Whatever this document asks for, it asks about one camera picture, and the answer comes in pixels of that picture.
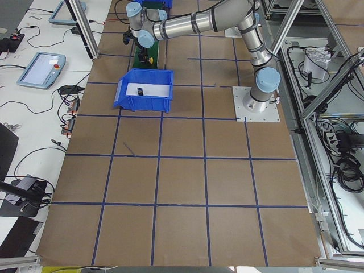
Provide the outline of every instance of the blue tape line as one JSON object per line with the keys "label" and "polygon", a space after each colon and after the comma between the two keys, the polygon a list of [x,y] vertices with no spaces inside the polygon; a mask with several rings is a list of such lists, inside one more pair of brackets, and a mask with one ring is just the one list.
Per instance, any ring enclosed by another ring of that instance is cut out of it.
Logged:
{"label": "blue tape line", "polygon": [[205,131],[205,104],[204,104],[204,72],[202,69],[202,46],[201,46],[201,35],[198,36],[198,49],[200,54],[200,80],[201,80],[201,102],[202,102],[202,137],[204,145],[204,173],[205,173],[205,200],[206,200],[206,236],[207,236],[207,251],[209,266],[212,265],[211,259],[211,242],[210,242],[210,219],[209,219],[209,195],[208,195],[208,183],[207,183],[207,167],[206,167],[206,131]]}
{"label": "blue tape line", "polygon": [[155,192],[154,192],[154,211],[153,211],[153,228],[152,228],[152,250],[150,265],[154,265],[154,246],[155,246],[155,225],[157,214],[157,201],[158,201],[158,183],[159,183],[159,170],[160,170],[160,151],[162,149],[162,131],[163,131],[163,112],[160,113],[160,125],[159,125],[159,142],[158,142],[158,161],[157,161],[157,174],[155,179]]}
{"label": "blue tape line", "polygon": [[170,159],[208,159],[208,160],[265,160],[265,161],[296,161],[295,158],[228,158],[218,156],[173,156],[173,155],[104,155],[104,154],[66,154],[66,156],[113,156],[115,158],[170,158]]}
{"label": "blue tape line", "polygon": [[260,237],[262,239],[264,262],[265,262],[266,266],[269,266],[268,257],[267,257],[267,250],[266,250],[266,244],[265,244],[265,241],[264,241],[262,219],[260,217],[260,211],[259,211],[259,201],[258,201],[258,194],[257,194],[257,186],[255,184],[253,161],[251,160],[250,141],[249,141],[249,133],[248,133],[248,128],[247,128],[246,120],[244,121],[244,127],[245,127],[245,132],[246,132],[246,143],[247,143],[247,147],[248,147],[248,154],[249,154],[249,158],[250,158],[249,162],[250,162],[251,179],[253,181],[254,197],[255,197],[255,203],[257,205],[259,231],[260,231]]}
{"label": "blue tape line", "polygon": [[54,201],[52,205],[88,205],[88,206],[164,206],[182,208],[259,208],[259,209],[308,209],[304,205],[229,205],[229,204],[154,204],[154,203],[122,203],[122,202],[69,202]]}
{"label": "blue tape line", "polygon": [[[103,114],[79,114],[79,117],[108,117],[108,118],[113,118],[113,117],[122,117],[122,118],[155,118],[155,119],[160,119],[160,117],[149,117],[149,116],[139,116],[139,115],[103,115]],[[235,118],[200,118],[200,117],[163,117],[163,118],[169,118],[169,119],[207,119],[207,120],[212,120],[212,121],[236,121]]]}
{"label": "blue tape line", "polygon": [[237,49],[235,46],[235,40],[232,38],[233,41],[233,49],[234,49],[234,56],[235,56],[235,66],[237,67],[237,75],[238,75],[238,86],[240,86],[240,76],[239,76],[239,66],[238,66],[238,57],[237,57]]}
{"label": "blue tape line", "polygon": [[[117,126],[116,126],[116,130],[115,130],[113,149],[111,151],[109,170],[107,172],[106,184],[105,184],[105,189],[104,189],[104,197],[102,199],[102,202],[103,203],[105,203],[105,201],[106,201],[107,188],[109,186],[111,168],[113,166],[113,155],[114,155],[114,152],[115,152],[115,147],[116,147],[116,142],[117,142],[117,137],[118,137],[118,132],[119,132],[120,120],[121,120],[121,118],[119,117],[118,118],[118,122],[117,122]],[[94,265],[95,259],[96,259],[96,253],[97,253],[97,247],[98,247],[98,240],[99,240],[100,231],[101,231],[102,218],[104,216],[104,208],[105,208],[105,205],[103,204],[101,206],[101,213],[100,213],[100,218],[99,218],[99,221],[98,221],[98,227],[97,227],[97,233],[96,233],[96,240],[95,240],[95,245],[94,245],[94,249],[93,249],[93,256],[92,256],[91,265]]]}

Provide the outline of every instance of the small black object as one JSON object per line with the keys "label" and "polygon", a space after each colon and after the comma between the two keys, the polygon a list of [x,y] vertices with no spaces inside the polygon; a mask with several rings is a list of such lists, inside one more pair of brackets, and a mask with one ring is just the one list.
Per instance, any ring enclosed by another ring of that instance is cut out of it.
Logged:
{"label": "small black object", "polygon": [[124,45],[128,45],[132,38],[133,38],[133,35],[132,35],[130,29],[128,31],[124,32],[124,34],[123,34],[123,43],[124,43]]}
{"label": "small black object", "polygon": [[[305,98],[304,100],[303,100],[303,107],[304,108],[307,108],[310,104],[311,104],[311,102],[313,102],[313,100],[316,98],[316,96],[314,96],[314,95],[310,95],[310,96],[308,96],[307,98]],[[327,103],[324,103],[324,104],[322,104],[322,105],[320,105],[319,107],[318,107],[318,109],[320,109],[320,113],[322,114],[322,113],[324,113],[324,112],[326,112],[327,111],[327,109],[328,109],[328,107],[329,107],[329,105],[327,104]]]}
{"label": "small black object", "polygon": [[64,85],[59,89],[61,95],[78,94],[80,91],[85,90],[84,87],[76,85]]}
{"label": "small black object", "polygon": [[312,85],[312,72],[308,72],[308,78],[307,78],[307,88],[311,88]]}
{"label": "small black object", "polygon": [[72,34],[79,35],[79,34],[80,34],[80,31],[78,30],[78,28],[77,28],[77,27],[72,27],[72,28],[71,28],[71,33],[72,33]]}
{"label": "small black object", "polygon": [[[37,179],[34,179],[34,184],[37,184],[37,187],[41,189],[41,191],[45,191],[47,187],[46,181],[39,181]],[[20,183],[21,180],[14,180],[11,182],[10,186],[17,186]],[[30,194],[37,196],[37,202],[41,202],[43,199],[43,193],[40,194],[39,192],[36,192],[34,190],[34,184],[32,186],[33,189],[28,190]],[[0,207],[0,216],[6,216],[6,217],[17,217],[17,216],[26,216],[26,217],[35,217],[38,213],[39,208],[36,208],[31,205],[27,205],[26,201],[19,202],[17,205],[13,205],[12,203],[8,201],[3,201],[1,207]]]}
{"label": "small black object", "polygon": [[337,133],[338,151],[342,154],[353,152],[352,149],[359,149],[364,147],[364,135],[361,134],[348,134]]}
{"label": "small black object", "polygon": [[138,88],[138,95],[139,96],[143,96],[144,95],[143,88],[141,88],[141,87]]}

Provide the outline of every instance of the electronic device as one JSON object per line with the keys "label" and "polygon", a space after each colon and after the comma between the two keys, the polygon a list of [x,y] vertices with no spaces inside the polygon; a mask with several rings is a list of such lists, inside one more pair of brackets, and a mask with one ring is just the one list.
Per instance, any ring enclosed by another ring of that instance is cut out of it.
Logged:
{"label": "electronic device", "polygon": [[[19,217],[0,246],[0,258],[24,257],[42,225],[42,222]],[[10,268],[0,272],[13,273],[17,269]]]}
{"label": "electronic device", "polygon": [[[86,3],[81,2],[82,9],[86,10]],[[72,19],[71,14],[67,8],[67,5],[64,1],[61,1],[57,6],[56,10],[52,13],[51,17],[49,18],[49,22],[51,24],[66,24],[69,26],[76,25],[76,22]]]}
{"label": "electronic device", "polygon": [[64,55],[37,52],[16,83],[21,86],[47,89],[61,73],[65,62]]}
{"label": "electronic device", "polygon": [[0,180],[4,181],[18,146],[19,138],[0,123]]}
{"label": "electronic device", "polygon": [[14,180],[11,184],[0,181],[0,191],[7,193],[0,207],[0,216],[35,217],[46,187],[46,181],[39,181],[30,175],[22,180]]}
{"label": "electronic device", "polygon": [[338,151],[341,153],[350,152],[352,149],[359,149],[364,147],[364,135],[361,134],[336,134],[338,139]]}

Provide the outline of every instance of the white table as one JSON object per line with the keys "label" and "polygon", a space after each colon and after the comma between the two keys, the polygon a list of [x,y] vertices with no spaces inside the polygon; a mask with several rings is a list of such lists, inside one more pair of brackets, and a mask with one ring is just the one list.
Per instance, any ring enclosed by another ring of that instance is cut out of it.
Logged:
{"label": "white table", "polygon": [[[31,7],[54,10],[59,4],[59,0],[34,0]],[[84,0],[87,5],[86,16],[88,19],[102,22],[106,19],[111,0]],[[30,18],[34,15],[41,20]],[[61,41],[65,30],[72,28],[71,26],[57,26],[48,22],[50,14],[42,11],[31,10],[27,12],[18,28],[27,26],[38,26],[40,35],[31,40],[34,45],[52,44]],[[91,23],[93,31],[102,32],[104,26]],[[42,111],[49,109],[52,105],[52,92],[62,85],[76,84],[92,67],[92,61],[88,57],[86,49],[79,35],[73,35],[68,32],[65,36],[65,42],[53,47],[32,48],[26,41],[38,31],[36,28],[26,29],[24,41],[20,44],[16,53],[10,53],[6,60],[0,60],[1,64],[16,64],[27,66],[34,54],[38,51],[60,53],[66,56],[66,65],[54,85],[48,90],[27,88],[18,86],[17,79],[23,72],[20,68],[0,68],[0,105],[7,101],[24,102],[33,111]],[[100,34],[94,34],[96,42],[100,41]],[[80,84],[85,86],[87,78]],[[14,168],[18,162],[29,152],[43,147],[57,147],[51,139],[60,141],[64,147],[68,146],[68,139],[61,135],[60,121],[57,117],[57,110],[61,103],[61,99],[57,92],[53,95],[54,107],[52,110],[43,114],[32,114],[24,105],[7,104],[0,108],[0,122],[9,124],[20,124],[21,127],[15,131],[19,137],[19,144],[14,156],[13,162],[9,169],[8,175],[13,175]],[[67,107],[63,105],[60,114],[67,112]],[[42,177],[50,181],[54,186],[57,184],[59,173],[64,159],[64,153],[57,150],[43,150],[30,155],[18,168],[17,175],[23,176],[30,174],[36,177]],[[11,182],[14,178],[8,177],[5,182]],[[47,192],[51,191],[51,187],[47,186]],[[0,192],[0,198],[4,198],[5,194]],[[45,222],[48,214],[48,208],[40,209],[35,220]],[[11,227],[15,224],[17,217],[0,217],[0,244],[5,239]],[[43,228],[38,233],[30,249],[35,251],[38,247]]]}
{"label": "white table", "polygon": [[[84,2],[87,6],[85,13],[88,19],[96,20],[98,22],[103,22],[106,19],[111,0],[84,0]],[[58,4],[59,0],[34,0],[30,8],[55,10]],[[31,16],[41,18],[41,20],[36,20]],[[29,26],[38,26],[40,28],[40,35],[30,40],[30,43],[33,46],[50,45],[60,42],[63,40],[65,31],[71,29],[73,26],[50,24],[48,21],[50,16],[51,13],[30,10],[25,14],[18,29]],[[90,26],[93,31],[97,32],[102,32],[104,29],[103,25],[97,23],[91,23]],[[68,31],[65,34],[65,42],[63,43],[51,47],[33,48],[27,41],[32,36],[38,34],[38,29],[27,28],[22,30],[21,33],[24,33],[25,37],[16,53],[10,53],[6,60],[0,61],[0,64],[6,63],[27,66],[33,56],[41,51],[65,55],[68,61],[63,69],[64,71],[90,71],[92,61],[88,57],[80,35],[74,35]],[[101,34],[94,33],[94,37],[96,42],[99,43]],[[4,56],[5,53],[1,54],[0,59],[4,58]]]}

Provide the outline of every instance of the robotic arm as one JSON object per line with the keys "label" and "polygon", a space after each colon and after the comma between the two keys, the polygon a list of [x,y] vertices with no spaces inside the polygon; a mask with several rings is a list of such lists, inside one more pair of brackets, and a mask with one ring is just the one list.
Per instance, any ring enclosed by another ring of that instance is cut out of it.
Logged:
{"label": "robotic arm", "polygon": [[259,6],[257,0],[221,0],[207,10],[167,19],[165,11],[143,9],[138,2],[130,2],[126,12],[132,35],[144,48],[152,47],[157,40],[237,26],[251,54],[255,72],[255,85],[243,103],[253,113],[261,113],[280,83],[280,74],[274,68],[272,54],[255,20],[254,13]]}

